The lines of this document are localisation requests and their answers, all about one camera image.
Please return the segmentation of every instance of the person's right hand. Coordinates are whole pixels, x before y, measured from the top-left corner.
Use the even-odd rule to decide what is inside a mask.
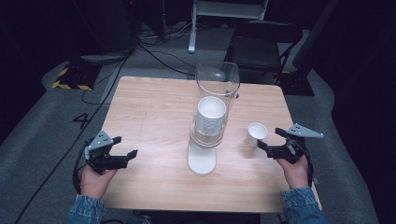
[[[81,176],[81,194],[101,200],[105,195],[108,184],[118,170],[104,171],[97,174],[90,165],[85,165]]]
[[[303,155],[296,163],[291,164],[286,160],[277,159],[277,163],[282,167],[286,181],[290,189],[300,189],[309,187],[308,184],[308,160]]]

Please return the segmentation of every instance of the wooden table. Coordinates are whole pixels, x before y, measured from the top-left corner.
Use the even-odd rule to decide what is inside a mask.
[[[245,143],[248,125],[263,123],[270,146],[285,140],[275,127],[292,125],[282,90],[241,84],[222,143],[217,166],[206,176],[188,165],[190,119],[196,105],[194,80],[122,77],[103,130],[121,136],[111,155],[138,149],[128,168],[120,169],[103,199],[107,207],[214,212],[281,213],[279,192],[289,188],[276,161]]]

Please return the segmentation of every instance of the yellow black tape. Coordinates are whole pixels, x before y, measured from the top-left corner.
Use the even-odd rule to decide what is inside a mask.
[[[93,90],[94,82],[100,71],[99,67],[90,67],[90,70],[84,72],[89,73],[85,76],[76,74],[76,71],[69,69],[69,64],[67,64],[61,71],[56,81],[53,83],[52,88],[61,88],[65,90]]]

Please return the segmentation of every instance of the small white cup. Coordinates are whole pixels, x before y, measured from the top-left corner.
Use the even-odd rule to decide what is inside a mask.
[[[252,147],[257,147],[257,140],[262,140],[268,135],[268,130],[259,122],[251,123],[247,128],[247,144]]]
[[[226,114],[226,105],[222,100],[206,96],[198,103],[196,126],[203,134],[216,134],[221,131]]]

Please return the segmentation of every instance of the wire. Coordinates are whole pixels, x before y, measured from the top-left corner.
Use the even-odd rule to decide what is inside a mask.
[[[178,31],[174,31],[174,30],[176,29],[176,28],[174,28],[174,27],[167,27],[167,28],[165,28],[165,30],[171,30],[169,33],[167,33],[167,34],[165,35],[165,37],[167,37],[167,36],[172,36],[172,35],[179,35],[179,33],[180,33],[181,31],[183,31],[189,24],[187,24],[186,26],[180,28]],[[140,40],[159,38],[159,37],[158,37],[157,35],[155,35],[154,33],[151,33],[150,30],[145,30],[145,31],[143,31],[143,32],[146,32],[146,33],[148,33],[148,34],[147,34],[147,36],[140,36],[140,37],[139,37]]]
[[[78,170],[78,171],[81,170],[82,168],[84,168],[85,165],[86,165],[86,164],[79,166],[77,170]]]
[[[178,58],[176,55],[174,55],[174,54],[165,53],[165,52],[158,51],[158,50],[152,50],[152,51],[151,51],[151,53],[161,53],[161,54],[166,54],[166,55],[172,56],[172,57],[174,57],[174,58],[178,59],[179,61],[183,62],[184,64],[186,64],[186,65],[188,65],[188,66],[190,66],[190,67],[193,67],[193,68],[195,68],[195,66],[194,66],[194,65],[192,65],[192,64],[190,64],[190,63],[187,63],[187,62],[185,62],[185,61],[183,61],[183,60],[179,59],[179,58]]]
[[[116,66],[114,66],[113,71],[112,71],[109,75],[107,75],[106,77],[104,77],[104,78],[102,78],[101,80],[99,80],[98,82],[96,82],[93,86],[96,86],[96,85],[98,85],[99,83],[101,83],[101,82],[105,81],[106,79],[108,79],[109,77],[111,77],[111,76],[114,74],[114,72],[116,71],[116,67],[119,66],[119,64],[120,64],[120,62],[117,63]],[[88,102],[88,101],[85,101],[85,100],[84,100],[84,95],[85,95],[85,93],[86,93],[87,91],[88,91],[88,90],[85,90],[85,91],[82,93],[82,95],[81,95],[81,101],[84,102],[84,103],[87,104],[87,105],[99,105],[100,103],[92,103],[92,102]]]
[[[286,223],[286,221],[284,222],[284,221],[282,220],[282,217],[280,216],[280,214],[276,214],[276,215],[277,215],[277,219],[279,220],[279,223],[280,223],[280,224]]]
[[[73,144],[71,147],[69,147],[69,149],[66,150],[66,152],[64,153],[64,155],[61,157],[61,159],[56,163],[56,165],[52,168],[52,170],[50,171],[50,173],[47,175],[46,179],[41,183],[41,185],[37,188],[37,190],[35,191],[35,193],[32,195],[32,197],[29,199],[29,201],[26,203],[26,205],[23,207],[23,209],[21,210],[20,214],[17,217],[17,220],[15,221],[15,224],[19,223],[23,214],[25,213],[26,209],[29,207],[30,203],[33,201],[33,199],[35,198],[35,196],[38,194],[38,192],[44,187],[44,185],[47,183],[47,181],[50,179],[50,177],[53,175],[53,173],[56,171],[56,169],[59,167],[59,165],[62,163],[62,161],[64,161],[64,158],[70,153],[70,151],[72,150],[72,148],[74,147],[74,145],[76,144],[76,142],[78,141],[78,139],[82,136],[82,134],[85,132],[85,130],[87,129],[87,127],[90,125],[91,121],[93,120],[93,118],[95,117],[95,115],[99,112],[100,108],[102,108],[103,104],[105,103],[107,97],[109,96],[109,94],[111,93],[111,90],[113,89],[118,76],[120,75],[120,70],[123,67],[123,65],[125,64],[126,60],[128,58],[125,58],[124,61],[122,62],[120,68],[119,68],[119,72],[117,73],[116,78],[114,79],[113,84],[110,87],[110,90],[108,91],[105,99],[102,101],[102,103],[96,108],[96,110],[93,112],[90,121],[88,121],[88,124],[84,126],[84,128],[79,132],[78,136],[76,137],[76,139],[73,141]]]
[[[157,58],[157,56],[155,56],[153,53],[151,53],[148,49],[146,49],[145,47],[143,47],[143,46],[140,45],[139,43],[138,43],[138,45],[139,45],[139,47],[142,48],[145,52],[147,52],[148,54],[150,54],[150,55],[151,55],[152,57],[154,57],[158,62],[160,62],[161,64],[165,65],[165,66],[168,67],[169,69],[171,69],[171,70],[173,70],[173,71],[175,71],[175,72],[179,72],[179,73],[181,73],[181,74],[190,76],[190,77],[195,77],[194,74],[185,73],[185,72],[179,71],[179,70],[177,70],[177,69],[175,69],[175,68],[169,66],[168,64],[164,63],[161,59]]]
[[[187,27],[189,27],[191,24],[192,24],[192,21],[187,23],[186,25],[184,25],[182,28],[178,29],[177,31],[173,31],[174,28],[170,28],[172,31],[165,35],[166,39],[164,41],[161,41],[161,39],[157,35],[152,35],[150,32],[148,32],[148,36],[140,37],[140,43],[141,43],[141,45],[144,45],[146,47],[154,47],[154,46],[163,45],[164,43],[168,42],[169,40],[179,39],[183,35],[190,35],[191,33],[183,33],[183,34],[180,34],[180,33],[182,31],[185,31],[185,29]],[[155,42],[154,43],[143,42],[143,40],[145,40],[145,39],[155,39]]]
[[[80,166],[80,167],[78,167],[78,165],[79,165],[79,161],[81,160],[81,156],[82,156],[82,152],[84,151],[84,149],[85,149],[85,147],[87,146],[89,144],[89,142],[88,141],[85,141],[84,142],[84,145],[82,146],[82,148],[79,150],[79,153],[78,153],[78,156],[77,156],[77,159],[76,159],[76,163],[75,163],[75,168],[74,168],[74,173],[78,173],[78,171],[80,170],[80,169],[82,169],[84,166]]]

